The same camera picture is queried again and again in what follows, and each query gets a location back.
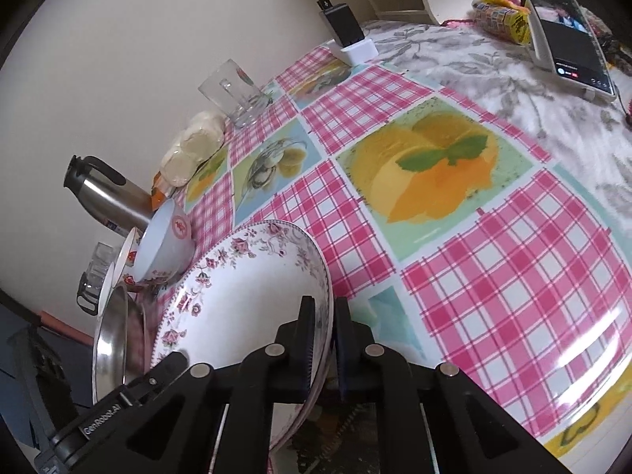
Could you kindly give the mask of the light blue bowl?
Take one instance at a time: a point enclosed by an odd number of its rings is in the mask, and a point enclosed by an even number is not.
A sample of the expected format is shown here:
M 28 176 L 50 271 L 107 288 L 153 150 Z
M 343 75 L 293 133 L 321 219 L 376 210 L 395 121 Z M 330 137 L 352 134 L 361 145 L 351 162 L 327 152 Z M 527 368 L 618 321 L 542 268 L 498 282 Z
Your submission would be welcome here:
M 141 237 L 132 267 L 133 284 L 166 284 L 188 268 L 194 252 L 190 219 L 175 199 L 165 200 Z

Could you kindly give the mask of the strawberry pattern bowl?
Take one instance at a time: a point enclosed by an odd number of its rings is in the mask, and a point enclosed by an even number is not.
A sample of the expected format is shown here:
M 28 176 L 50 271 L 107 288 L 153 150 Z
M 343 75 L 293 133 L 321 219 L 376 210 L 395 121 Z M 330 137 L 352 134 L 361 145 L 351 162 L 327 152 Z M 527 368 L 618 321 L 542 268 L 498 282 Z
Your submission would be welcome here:
M 128 291 L 137 292 L 140 286 L 133 276 L 133 267 L 141 241 L 141 232 L 133 227 L 126 236 L 113 267 L 113 285 L 123 284 Z

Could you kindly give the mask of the checkered picture tablecloth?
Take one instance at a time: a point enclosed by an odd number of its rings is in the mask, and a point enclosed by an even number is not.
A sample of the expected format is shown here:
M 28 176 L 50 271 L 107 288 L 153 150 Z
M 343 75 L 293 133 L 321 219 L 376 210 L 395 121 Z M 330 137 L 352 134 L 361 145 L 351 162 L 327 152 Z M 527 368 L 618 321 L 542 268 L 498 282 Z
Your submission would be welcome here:
M 389 346 L 470 374 L 576 473 L 631 434 L 631 242 L 519 128 L 387 65 L 316 48 L 178 196 L 202 254 L 268 219 Z

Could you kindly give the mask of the white square bowl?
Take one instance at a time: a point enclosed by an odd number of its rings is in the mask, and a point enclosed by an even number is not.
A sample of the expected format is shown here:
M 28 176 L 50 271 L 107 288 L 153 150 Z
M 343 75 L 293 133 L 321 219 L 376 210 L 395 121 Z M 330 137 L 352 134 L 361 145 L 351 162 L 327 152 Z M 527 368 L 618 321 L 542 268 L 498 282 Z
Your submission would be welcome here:
M 105 274 L 100 295 L 98 296 L 98 316 L 103 313 L 105 305 L 108 301 L 111 290 L 113 290 L 113 272 L 115 271 L 115 263 L 110 263 Z

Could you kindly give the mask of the bag of steamed buns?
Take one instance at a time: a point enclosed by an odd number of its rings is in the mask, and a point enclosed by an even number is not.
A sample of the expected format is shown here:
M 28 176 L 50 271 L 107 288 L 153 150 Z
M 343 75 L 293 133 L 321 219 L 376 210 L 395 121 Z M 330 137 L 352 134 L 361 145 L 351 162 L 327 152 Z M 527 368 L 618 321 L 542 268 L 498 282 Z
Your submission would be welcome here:
M 164 154 L 160 174 L 173 187 L 188 183 L 198 167 L 223 146 L 225 118 L 221 113 L 201 111 L 188 121 Z

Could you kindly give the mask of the stainless steel round plate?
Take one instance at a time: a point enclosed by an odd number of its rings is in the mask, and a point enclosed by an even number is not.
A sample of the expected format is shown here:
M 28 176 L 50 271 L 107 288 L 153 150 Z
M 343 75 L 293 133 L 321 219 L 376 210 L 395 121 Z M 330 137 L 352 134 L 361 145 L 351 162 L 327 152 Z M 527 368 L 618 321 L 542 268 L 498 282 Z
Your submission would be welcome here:
M 128 293 L 122 285 L 110 291 L 92 349 L 92 400 L 97 403 L 125 378 L 128 341 Z

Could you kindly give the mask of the stainless steel thermos jug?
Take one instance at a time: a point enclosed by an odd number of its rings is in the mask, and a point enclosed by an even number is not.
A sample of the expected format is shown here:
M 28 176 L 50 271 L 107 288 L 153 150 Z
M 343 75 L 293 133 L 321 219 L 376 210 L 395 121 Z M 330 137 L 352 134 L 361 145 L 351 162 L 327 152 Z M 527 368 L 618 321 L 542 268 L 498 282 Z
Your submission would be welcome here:
M 150 194 L 95 156 L 74 155 L 63 186 L 98 223 L 125 237 L 145 231 L 153 216 Z

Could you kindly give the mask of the smartphone on stand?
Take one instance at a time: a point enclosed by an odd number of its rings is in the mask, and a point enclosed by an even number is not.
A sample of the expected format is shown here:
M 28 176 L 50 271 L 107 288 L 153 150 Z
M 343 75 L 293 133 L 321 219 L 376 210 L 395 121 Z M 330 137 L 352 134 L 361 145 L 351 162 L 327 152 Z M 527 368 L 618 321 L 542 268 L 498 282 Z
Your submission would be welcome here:
M 576 0 L 525 0 L 529 54 L 539 68 L 585 98 L 616 99 L 616 90 L 596 36 Z

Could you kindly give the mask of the glass mug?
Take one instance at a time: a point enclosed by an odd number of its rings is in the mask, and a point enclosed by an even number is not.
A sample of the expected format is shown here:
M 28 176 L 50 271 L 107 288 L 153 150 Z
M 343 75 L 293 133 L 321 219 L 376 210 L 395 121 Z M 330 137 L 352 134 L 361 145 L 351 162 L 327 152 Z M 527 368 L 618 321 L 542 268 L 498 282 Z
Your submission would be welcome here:
M 271 104 L 269 95 L 232 59 L 213 71 L 198 90 L 236 128 L 254 124 Z

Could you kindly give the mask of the floral rim round plate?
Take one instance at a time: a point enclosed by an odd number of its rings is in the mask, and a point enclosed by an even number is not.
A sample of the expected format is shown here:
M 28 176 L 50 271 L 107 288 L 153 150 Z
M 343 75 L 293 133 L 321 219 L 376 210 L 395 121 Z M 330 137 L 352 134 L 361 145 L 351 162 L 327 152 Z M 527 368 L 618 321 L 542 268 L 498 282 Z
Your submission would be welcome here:
M 333 329 L 331 277 L 318 245 L 301 228 L 268 219 L 243 226 L 201 255 L 177 285 L 158 327 L 151 362 L 173 351 L 215 368 L 266 347 L 315 301 L 312 374 L 307 401 L 277 403 L 270 447 L 283 445 L 307 418 L 328 371 Z

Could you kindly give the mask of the grey floral table cover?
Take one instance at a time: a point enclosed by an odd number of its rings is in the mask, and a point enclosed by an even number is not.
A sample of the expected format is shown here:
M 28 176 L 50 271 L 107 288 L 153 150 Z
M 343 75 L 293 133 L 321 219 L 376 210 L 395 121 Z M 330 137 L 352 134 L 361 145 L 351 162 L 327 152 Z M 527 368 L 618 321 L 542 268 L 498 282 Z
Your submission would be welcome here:
M 631 130 L 620 104 L 585 100 L 537 68 L 524 47 L 476 28 L 369 21 L 363 30 L 380 61 L 434 80 L 537 139 L 631 231 Z

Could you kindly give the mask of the small glass cup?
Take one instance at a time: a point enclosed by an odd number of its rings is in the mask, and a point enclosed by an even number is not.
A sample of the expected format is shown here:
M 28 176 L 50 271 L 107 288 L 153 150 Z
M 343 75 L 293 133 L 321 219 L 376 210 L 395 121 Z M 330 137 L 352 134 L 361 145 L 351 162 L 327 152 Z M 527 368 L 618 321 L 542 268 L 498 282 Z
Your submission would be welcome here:
M 89 272 L 104 277 L 110 264 L 116 260 L 117 249 L 108 244 L 98 242 L 92 252 Z

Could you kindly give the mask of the black power adapter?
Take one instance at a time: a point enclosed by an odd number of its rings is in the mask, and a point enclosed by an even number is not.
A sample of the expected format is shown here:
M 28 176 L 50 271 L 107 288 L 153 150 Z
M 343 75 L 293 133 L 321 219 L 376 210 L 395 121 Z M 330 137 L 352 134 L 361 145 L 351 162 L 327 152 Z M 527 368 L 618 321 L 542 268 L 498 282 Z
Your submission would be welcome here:
M 352 46 L 365 39 L 364 32 L 347 3 L 332 4 L 329 0 L 324 0 L 319 6 L 322 19 L 340 48 Z

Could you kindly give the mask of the colourful snack packet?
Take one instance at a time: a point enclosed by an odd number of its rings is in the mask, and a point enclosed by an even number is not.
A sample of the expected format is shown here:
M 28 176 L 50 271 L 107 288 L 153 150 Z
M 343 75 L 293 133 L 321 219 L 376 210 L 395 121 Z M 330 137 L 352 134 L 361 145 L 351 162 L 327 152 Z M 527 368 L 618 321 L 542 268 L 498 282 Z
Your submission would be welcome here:
M 484 31 L 517 45 L 531 41 L 530 10 L 519 0 L 472 0 L 471 15 Z

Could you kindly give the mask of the orange snack packet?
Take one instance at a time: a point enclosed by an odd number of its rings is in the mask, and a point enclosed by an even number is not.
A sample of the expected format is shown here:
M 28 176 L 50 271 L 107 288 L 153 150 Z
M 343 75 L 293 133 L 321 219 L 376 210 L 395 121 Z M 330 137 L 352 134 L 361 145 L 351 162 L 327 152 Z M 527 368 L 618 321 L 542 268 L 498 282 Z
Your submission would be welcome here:
M 151 209 L 155 212 L 169 196 L 171 191 L 170 184 L 164 179 L 161 172 L 158 172 L 153 180 L 150 192 Z

